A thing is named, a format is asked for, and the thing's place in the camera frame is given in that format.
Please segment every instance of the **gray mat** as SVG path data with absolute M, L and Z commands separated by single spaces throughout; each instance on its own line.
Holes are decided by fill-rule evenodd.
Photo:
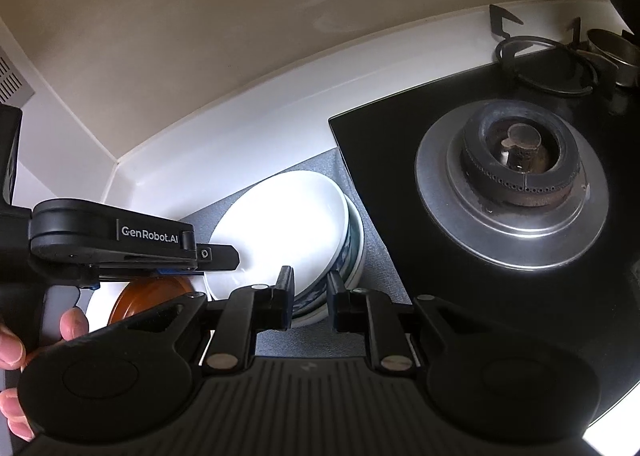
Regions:
M 367 248 L 367 257 L 364 272 L 360 279 L 360 286 L 382 290 L 395 302 L 409 303 L 409 297 L 400 282 L 391 258 L 389 258 L 386 246 L 380 239 L 367 211 L 362 205 L 362 201 L 360 201 L 360 197 L 355 191 L 338 149 L 319 154 L 285 169 L 283 172 L 292 170 L 311 170 L 328 176 L 340 186 L 342 191 L 356 205 L 364 224 Z M 207 243 L 220 218 L 249 189 L 250 187 L 247 187 L 183 219 L 183 221 L 193 225 L 196 240 L 201 243 Z M 361 356 L 364 354 L 364 341 L 360 335 L 333 333 L 328 326 L 328 321 L 323 320 L 316 324 L 294 328 L 286 332 L 268 331 L 260 333 L 255 351 L 258 355 L 275 357 Z

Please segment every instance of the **orange lid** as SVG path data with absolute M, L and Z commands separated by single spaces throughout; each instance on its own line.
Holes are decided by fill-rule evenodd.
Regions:
M 134 279 L 122 290 L 111 310 L 108 324 L 126 319 L 189 292 L 193 292 L 193 286 L 189 279 L 183 276 Z

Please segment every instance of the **human hand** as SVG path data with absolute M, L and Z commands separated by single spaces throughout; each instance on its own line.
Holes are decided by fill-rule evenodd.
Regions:
M 79 308 L 72 308 L 62 314 L 60 318 L 60 334 L 65 341 L 89 333 L 89 321 Z M 0 368 L 17 370 L 27 365 L 42 349 L 27 354 L 24 344 L 4 324 L 0 324 Z M 26 441 L 33 439 L 33 431 L 29 427 L 24 411 L 18 402 L 16 388 L 5 389 L 0 392 L 0 412 L 7 419 L 11 432 Z

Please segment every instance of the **burner ring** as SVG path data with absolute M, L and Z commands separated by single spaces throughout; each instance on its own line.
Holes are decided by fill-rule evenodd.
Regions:
M 580 132 L 564 123 L 580 154 L 580 171 L 566 198 L 542 207 L 489 200 L 471 186 L 460 158 L 465 122 L 496 102 L 460 106 L 429 126 L 415 158 L 418 194 L 443 232 L 478 258 L 515 270 L 563 266 L 583 255 L 605 224 L 609 191 L 600 160 Z
M 547 149 L 555 149 L 550 151 L 554 162 L 544 172 L 514 170 L 503 165 L 491 151 L 500 145 L 500 133 L 507 136 L 518 125 L 533 128 L 543 136 L 543 143 L 546 139 Z M 516 105 L 508 101 L 487 104 L 465 124 L 463 141 L 462 157 L 473 186 L 496 202 L 523 207 L 560 203 L 580 171 L 578 147 L 567 126 L 553 113 L 534 104 Z

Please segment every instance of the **metal pan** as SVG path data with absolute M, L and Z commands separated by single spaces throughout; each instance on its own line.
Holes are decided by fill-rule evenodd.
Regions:
M 640 48 L 621 35 L 599 28 L 587 32 L 589 50 L 610 59 L 617 67 L 616 84 L 627 88 L 638 86 Z

